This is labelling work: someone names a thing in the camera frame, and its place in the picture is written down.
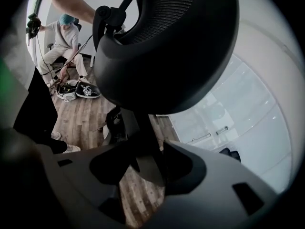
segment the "office chair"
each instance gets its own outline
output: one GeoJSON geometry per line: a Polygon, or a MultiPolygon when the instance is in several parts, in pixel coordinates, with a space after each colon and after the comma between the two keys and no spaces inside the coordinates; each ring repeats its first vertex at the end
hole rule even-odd
{"type": "MultiPolygon", "coordinates": [[[[75,21],[73,22],[75,25],[76,25],[76,27],[78,28],[78,31],[81,31],[81,25],[79,24],[79,19],[75,19],[75,21]]],[[[52,49],[52,46],[53,46],[54,44],[53,43],[50,43],[50,44],[48,44],[47,45],[47,48],[49,49],[48,51],[50,51],[51,49],[52,49]]],[[[64,57],[62,57],[62,56],[60,56],[58,59],[56,59],[55,61],[54,61],[54,63],[60,63],[60,64],[62,64],[61,66],[63,66],[65,63],[66,63],[66,61],[67,61],[67,59],[66,58],[64,58],[64,57]]]]}

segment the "white shoe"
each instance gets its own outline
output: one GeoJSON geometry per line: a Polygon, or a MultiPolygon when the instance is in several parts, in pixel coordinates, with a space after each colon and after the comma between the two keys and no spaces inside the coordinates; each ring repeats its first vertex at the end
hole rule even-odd
{"type": "Polygon", "coordinates": [[[67,144],[67,150],[64,151],[63,153],[67,154],[67,153],[79,152],[80,150],[81,150],[80,147],[67,144]]]}
{"type": "Polygon", "coordinates": [[[89,82],[85,77],[82,77],[82,78],[78,77],[78,81],[79,81],[79,82],[85,82],[85,83],[89,83],[89,84],[90,84],[90,82],[89,82]]]}
{"type": "Polygon", "coordinates": [[[58,81],[59,81],[59,79],[56,79],[56,80],[52,79],[46,85],[47,85],[47,87],[52,88],[58,81]]]}
{"type": "Polygon", "coordinates": [[[51,138],[58,141],[61,138],[61,134],[59,132],[52,132],[51,133],[51,138]]]}

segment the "wooden floor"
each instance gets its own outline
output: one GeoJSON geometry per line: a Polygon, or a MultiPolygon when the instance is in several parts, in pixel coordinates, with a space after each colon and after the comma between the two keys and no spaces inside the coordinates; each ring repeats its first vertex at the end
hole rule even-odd
{"type": "MultiPolygon", "coordinates": [[[[90,59],[84,58],[89,82],[95,84],[93,68],[90,59]]],[[[71,79],[77,79],[75,69],[69,69],[71,79]]],[[[97,99],[77,98],[65,103],[55,95],[52,97],[58,119],[54,127],[61,133],[62,140],[81,149],[101,146],[104,139],[98,127],[105,122],[106,114],[114,107],[104,97],[97,99]]],[[[150,116],[152,126],[158,138],[160,148],[163,140],[178,141],[168,117],[150,116]]],[[[120,181],[122,204],[126,215],[127,225],[132,228],[140,227],[162,204],[164,188],[142,179],[129,167],[120,181]]]]}

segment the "white pants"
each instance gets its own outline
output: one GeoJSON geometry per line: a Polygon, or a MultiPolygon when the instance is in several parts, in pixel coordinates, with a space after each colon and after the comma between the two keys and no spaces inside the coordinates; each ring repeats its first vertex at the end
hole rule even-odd
{"type": "MultiPolygon", "coordinates": [[[[67,49],[61,46],[55,46],[52,50],[47,52],[43,57],[44,61],[41,59],[39,62],[41,73],[45,74],[50,72],[49,69],[52,70],[52,66],[50,66],[49,64],[54,63],[54,61],[58,59],[60,56],[69,59],[72,56],[72,49],[67,49]]],[[[76,66],[78,75],[82,75],[82,76],[87,75],[84,62],[82,60],[82,56],[80,54],[77,54],[75,58],[72,60],[72,62],[76,66]]],[[[51,74],[44,75],[43,79],[45,83],[48,83],[52,79],[51,74]]]]}

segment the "cable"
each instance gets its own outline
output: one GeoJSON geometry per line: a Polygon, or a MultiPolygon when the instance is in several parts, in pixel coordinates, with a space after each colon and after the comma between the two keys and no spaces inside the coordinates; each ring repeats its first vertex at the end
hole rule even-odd
{"type": "Polygon", "coordinates": [[[52,73],[57,73],[57,72],[59,72],[63,67],[65,67],[66,65],[68,65],[68,64],[75,58],[75,56],[76,56],[77,54],[79,54],[79,53],[86,47],[88,41],[91,39],[92,36],[93,36],[93,35],[91,35],[91,36],[87,39],[87,41],[85,42],[85,44],[84,44],[82,47],[80,47],[80,49],[74,54],[74,56],[73,56],[67,63],[65,63],[62,67],[53,69],[53,71],[50,71],[50,72],[45,73],[45,74],[42,74],[42,75],[48,75],[48,74],[52,74],[52,73]]]}
{"type": "MultiPolygon", "coordinates": [[[[48,67],[48,65],[47,65],[47,63],[45,62],[45,60],[44,60],[44,58],[43,58],[43,56],[42,56],[42,53],[41,53],[41,48],[40,48],[40,43],[39,43],[39,38],[37,37],[37,41],[38,41],[38,45],[39,45],[39,51],[40,51],[40,55],[41,55],[41,58],[42,58],[42,60],[43,60],[43,62],[44,62],[44,64],[48,67]]],[[[50,70],[50,68],[48,67],[48,70],[49,70],[49,72],[51,73],[51,77],[52,77],[52,80],[53,80],[53,82],[54,82],[54,85],[53,85],[53,87],[55,86],[55,81],[54,81],[54,78],[53,78],[53,75],[52,75],[52,72],[51,72],[51,70],[50,70]]]]}

